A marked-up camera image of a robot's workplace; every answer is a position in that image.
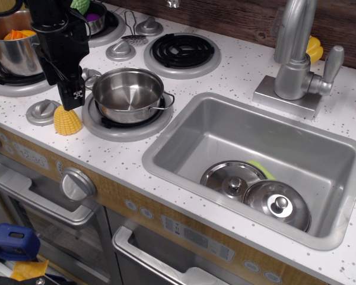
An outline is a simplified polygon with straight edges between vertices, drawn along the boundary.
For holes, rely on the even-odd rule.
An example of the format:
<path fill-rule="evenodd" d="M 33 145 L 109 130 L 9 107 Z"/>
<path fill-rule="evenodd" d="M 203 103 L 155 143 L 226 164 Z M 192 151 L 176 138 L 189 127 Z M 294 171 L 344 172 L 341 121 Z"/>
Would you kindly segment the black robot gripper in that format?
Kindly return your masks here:
<path fill-rule="evenodd" d="M 36 48 L 50 85 L 57 84 L 63 108 L 85 104 L 85 82 L 80 62 L 89 54 L 87 22 L 72 1 L 26 1 L 31 27 L 39 39 Z"/>

